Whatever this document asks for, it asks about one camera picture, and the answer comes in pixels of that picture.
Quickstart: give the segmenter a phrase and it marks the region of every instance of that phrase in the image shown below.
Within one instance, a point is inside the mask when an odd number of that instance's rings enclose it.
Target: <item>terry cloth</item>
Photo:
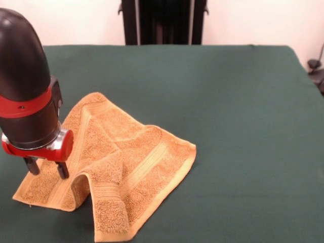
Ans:
[[[82,98],[62,126],[74,146],[62,180],[53,161],[38,159],[14,200],[71,212],[91,194],[94,240],[131,240],[184,179],[196,146],[157,126],[143,125],[100,93]]]

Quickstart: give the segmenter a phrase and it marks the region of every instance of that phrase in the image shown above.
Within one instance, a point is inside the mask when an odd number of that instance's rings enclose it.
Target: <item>towel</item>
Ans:
[[[74,132],[62,180],[57,165],[38,159],[13,199],[71,212],[92,198],[94,241],[128,241],[186,177],[196,146],[164,129],[143,125],[101,93],[83,97],[62,126]]]

